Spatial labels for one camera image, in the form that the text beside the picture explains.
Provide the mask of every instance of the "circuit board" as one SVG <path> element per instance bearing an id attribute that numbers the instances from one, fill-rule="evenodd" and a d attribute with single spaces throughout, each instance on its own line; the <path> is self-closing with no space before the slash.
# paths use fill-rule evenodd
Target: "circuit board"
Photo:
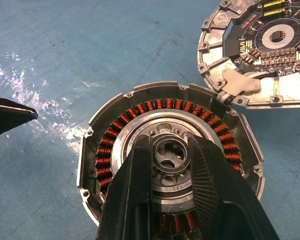
<path id="1" fill-rule="evenodd" d="M 244 73 L 267 71 L 286 76 L 299 72 L 300 0 L 258 4 L 233 25 L 225 40 L 225 55 Z"/>

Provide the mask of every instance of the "yellow capacitor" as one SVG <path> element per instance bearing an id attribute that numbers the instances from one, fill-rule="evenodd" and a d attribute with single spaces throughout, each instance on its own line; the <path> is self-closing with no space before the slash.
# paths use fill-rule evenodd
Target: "yellow capacitor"
<path id="1" fill-rule="evenodd" d="M 268 7 L 280 5 L 280 4 L 283 4 L 285 1 L 286 0 L 276 0 L 276 1 L 267 2 L 263 5 L 263 7 L 268 8 Z"/>
<path id="2" fill-rule="evenodd" d="M 268 17 L 268 16 L 284 13 L 285 11 L 286 11 L 286 8 L 282 7 L 282 8 L 279 8 L 279 9 L 266 11 L 266 12 L 263 13 L 263 16 Z"/>

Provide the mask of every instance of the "blue table surface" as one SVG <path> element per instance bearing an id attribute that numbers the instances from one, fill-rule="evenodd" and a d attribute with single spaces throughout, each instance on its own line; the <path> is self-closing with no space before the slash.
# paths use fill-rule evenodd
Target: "blue table surface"
<path id="1" fill-rule="evenodd" d="M 0 97 L 39 119 L 0 136 L 0 240 L 94 240 L 76 187 L 92 115 L 134 86 L 204 81 L 208 0 L 0 0 Z M 246 110 L 264 154 L 261 199 L 282 240 L 300 240 L 300 108 Z"/>

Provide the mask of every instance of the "blue workbench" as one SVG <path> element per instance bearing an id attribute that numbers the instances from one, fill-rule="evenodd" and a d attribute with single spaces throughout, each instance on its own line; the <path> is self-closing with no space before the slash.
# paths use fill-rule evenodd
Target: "blue workbench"
<path id="1" fill-rule="evenodd" d="M 0 240 L 94 240 L 76 187 L 80 137 L 112 96 L 154 81 L 204 84 L 208 0 L 0 0 L 0 97 L 39 119 L 0 136 Z M 300 240 L 300 109 L 245 110 L 265 157 L 261 203 Z"/>

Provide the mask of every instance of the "copper coil winding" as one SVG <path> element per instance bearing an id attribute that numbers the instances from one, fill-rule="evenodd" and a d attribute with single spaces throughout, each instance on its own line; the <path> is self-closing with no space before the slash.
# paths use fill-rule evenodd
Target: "copper coil winding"
<path id="1" fill-rule="evenodd" d="M 192 216 L 192 214 L 190 212 L 187 212 L 185 214 L 185 217 L 186 217 L 186 221 L 188 223 L 188 226 L 189 226 L 189 229 L 190 231 L 193 231 L 195 230 L 197 227 L 196 227 L 196 224 L 195 224 L 195 219 L 194 217 Z"/>
<path id="2" fill-rule="evenodd" d="M 163 109 L 164 108 L 164 102 L 162 99 L 156 99 L 154 100 L 154 105 L 156 109 Z"/>
<path id="3" fill-rule="evenodd" d="M 230 142 L 223 144 L 223 149 L 225 151 L 237 151 L 239 150 L 239 147 L 235 142 Z"/>
<path id="4" fill-rule="evenodd" d="M 130 118 L 125 115 L 124 113 L 122 113 L 120 116 L 119 116 L 119 120 L 124 124 L 126 125 L 128 122 L 130 122 Z"/>
<path id="5" fill-rule="evenodd" d="M 95 160 L 96 166 L 103 166 L 103 165 L 110 165 L 111 164 L 111 158 L 110 157 L 98 157 Z"/>
<path id="6" fill-rule="evenodd" d="M 174 216 L 174 230 L 175 234 L 181 234 L 182 233 L 182 226 L 180 223 L 180 217 L 179 216 Z"/>
<path id="7" fill-rule="evenodd" d="M 221 134 L 224 131 L 228 130 L 228 126 L 226 124 L 221 124 L 213 129 L 216 134 Z"/>
<path id="8" fill-rule="evenodd" d="M 124 126 L 118 122 L 118 121 L 114 121 L 112 124 L 111 124 L 112 128 L 113 129 L 116 129 L 118 130 L 119 132 L 124 128 Z"/>
<path id="9" fill-rule="evenodd" d="M 216 125 L 220 122 L 220 118 L 217 117 L 217 116 L 213 116 L 207 123 L 210 125 L 210 126 L 213 126 L 213 125 Z"/>
<path id="10" fill-rule="evenodd" d="M 173 103 L 173 101 L 172 101 L 171 98 L 166 98 L 166 99 L 164 100 L 164 107 L 165 107 L 166 109 L 172 109 L 172 108 L 174 107 L 174 103 Z"/>
<path id="11" fill-rule="evenodd" d="M 199 116 L 199 115 L 201 114 L 201 112 L 202 112 L 202 109 L 203 109 L 202 106 L 196 104 L 196 105 L 194 106 L 193 110 L 192 110 L 192 113 L 193 113 L 194 115 L 196 115 L 196 116 Z"/>
<path id="12" fill-rule="evenodd" d="M 239 162 L 239 161 L 241 161 L 241 156 L 240 156 L 240 153 L 238 153 L 238 152 L 226 153 L 225 158 L 229 162 Z"/>
<path id="13" fill-rule="evenodd" d="M 111 128 L 108 128 L 108 129 L 105 131 L 104 134 L 107 135 L 107 136 L 110 137 L 110 138 L 114 138 L 114 139 L 115 139 L 115 138 L 118 136 L 119 133 L 118 133 L 117 131 L 111 129 Z"/>
<path id="14" fill-rule="evenodd" d="M 98 178 L 102 178 L 111 174 L 112 174 L 111 167 L 104 167 L 96 170 L 96 176 Z"/>
<path id="15" fill-rule="evenodd" d="M 155 106 L 154 106 L 154 103 L 152 101 L 146 101 L 144 104 L 145 104 L 145 108 L 148 112 L 152 111 L 152 110 L 155 110 Z"/>
<path id="16" fill-rule="evenodd" d="M 182 107 L 183 107 L 183 106 L 184 106 L 184 101 L 182 101 L 182 100 L 180 100 L 180 99 L 176 99 L 176 100 L 174 101 L 173 107 L 174 107 L 175 109 L 182 110 Z"/>
<path id="17" fill-rule="evenodd" d="M 165 233 L 167 232 L 167 217 L 166 215 L 161 215 L 160 217 L 160 224 L 159 224 L 159 233 Z"/>
<path id="18" fill-rule="evenodd" d="M 234 168 L 234 170 L 236 170 L 237 172 L 241 173 L 241 166 L 240 166 L 240 164 L 232 164 L 232 167 Z"/>
<path id="19" fill-rule="evenodd" d="M 146 112 L 146 109 L 142 103 L 135 106 L 135 108 L 139 114 L 144 114 Z"/>
<path id="20" fill-rule="evenodd" d="M 208 109 L 204 110 L 203 113 L 200 115 L 199 118 L 201 118 L 203 121 L 206 121 L 210 115 L 212 114 L 212 112 Z"/>
<path id="21" fill-rule="evenodd" d="M 220 138 L 220 141 L 222 143 L 224 143 L 224 142 L 228 142 L 230 140 L 233 140 L 234 136 L 232 135 L 231 132 L 227 132 L 227 133 L 224 133 L 224 134 L 220 135 L 219 138 Z"/>
<path id="22" fill-rule="evenodd" d="M 112 147 L 115 143 L 114 139 L 103 137 L 100 141 L 100 145 Z"/>
<path id="23" fill-rule="evenodd" d="M 113 180 L 112 176 L 100 180 L 99 181 L 100 189 L 101 190 L 105 190 L 105 188 L 109 186 L 109 184 L 111 183 L 112 180 Z"/>
<path id="24" fill-rule="evenodd" d="M 132 109 L 132 108 L 129 108 L 126 112 L 128 113 L 128 115 L 132 119 L 134 119 L 135 117 L 138 116 L 137 112 L 134 109 Z"/>
<path id="25" fill-rule="evenodd" d="M 193 106 L 194 104 L 192 102 L 186 101 L 183 106 L 183 110 L 190 113 L 192 111 Z"/>
<path id="26" fill-rule="evenodd" d="M 97 152 L 96 152 L 97 156 L 108 156 L 111 155 L 111 148 L 107 148 L 107 147 L 99 147 Z"/>

